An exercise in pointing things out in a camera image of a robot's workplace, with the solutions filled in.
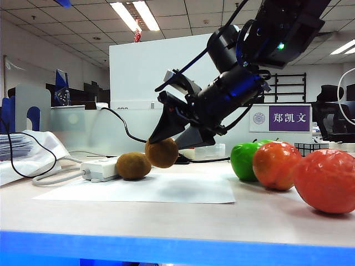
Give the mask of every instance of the kiwi fruit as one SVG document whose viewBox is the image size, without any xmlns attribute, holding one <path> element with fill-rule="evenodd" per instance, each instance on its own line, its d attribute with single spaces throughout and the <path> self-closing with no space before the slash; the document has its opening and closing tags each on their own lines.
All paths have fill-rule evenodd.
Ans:
<svg viewBox="0 0 355 266">
<path fill-rule="evenodd" d="M 116 168 L 124 180 L 139 180 L 150 172 L 151 164 L 145 154 L 128 152 L 117 159 Z"/>
<path fill-rule="evenodd" d="M 179 148 L 172 138 L 154 144 L 151 144 L 148 140 L 144 150 L 148 161 L 160 168 L 172 166 L 179 156 Z"/>
</svg>

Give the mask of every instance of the purple name card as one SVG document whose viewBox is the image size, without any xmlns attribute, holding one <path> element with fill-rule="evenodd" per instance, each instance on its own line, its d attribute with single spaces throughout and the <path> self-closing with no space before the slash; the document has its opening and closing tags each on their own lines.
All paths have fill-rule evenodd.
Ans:
<svg viewBox="0 0 355 266">
<path fill-rule="evenodd" d="M 269 106 L 270 131 L 309 131 L 310 107 L 307 105 Z"/>
</svg>

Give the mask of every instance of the robotic arm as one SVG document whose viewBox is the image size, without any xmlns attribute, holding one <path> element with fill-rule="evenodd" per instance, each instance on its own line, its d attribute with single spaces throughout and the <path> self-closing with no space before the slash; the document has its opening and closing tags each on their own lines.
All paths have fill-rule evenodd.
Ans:
<svg viewBox="0 0 355 266">
<path fill-rule="evenodd" d="M 202 90 L 177 70 L 168 71 L 164 81 L 185 94 L 186 102 L 167 91 L 160 92 L 163 114 L 150 143 L 182 132 L 175 140 L 180 149 L 214 145 L 216 134 L 226 134 L 263 91 L 270 90 L 266 82 L 270 72 L 259 66 L 282 69 L 303 53 L 324 25 L 319 17 L 329 2 L 263 0 L 256 18 L 241 30 L 233 25 L 217 30 L 207 47 L 221 74 Z M 229 126 L 221 125 L 240 106 L 248 108 Z"/>
</svg>

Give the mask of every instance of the blue desk edge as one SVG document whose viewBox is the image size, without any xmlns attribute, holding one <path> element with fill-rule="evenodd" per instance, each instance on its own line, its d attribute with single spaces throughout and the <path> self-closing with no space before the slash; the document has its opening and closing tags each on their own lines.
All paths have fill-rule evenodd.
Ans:
<svg viewBox="0 0 355 266">
<path fill-rule="evenodd" d="M 355 265 L 355 247 L 17 231 L 0 231 L 0 252 L 189 265 Z"/>
</svg>

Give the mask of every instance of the red tomato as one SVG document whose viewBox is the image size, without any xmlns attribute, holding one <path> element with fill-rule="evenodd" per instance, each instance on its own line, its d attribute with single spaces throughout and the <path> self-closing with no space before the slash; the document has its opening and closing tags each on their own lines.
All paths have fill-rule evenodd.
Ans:
<svg viewBox="0 0 355 266">
<path fill-rule="evenodd" d="M 261 146 L 253 157 L 253 171 L 267 188 L 288 190 L 293 187 L 291 171 L 302 160 L 300 152 L 283 141 L 269 142 Z"/>
<path fill-rule="evenodd" d="M 317 150 L 294 169 L 295 187 L 312 207 L 327 213 L 355 209 L 355 158 L 337 150 Z"/>
</svg>

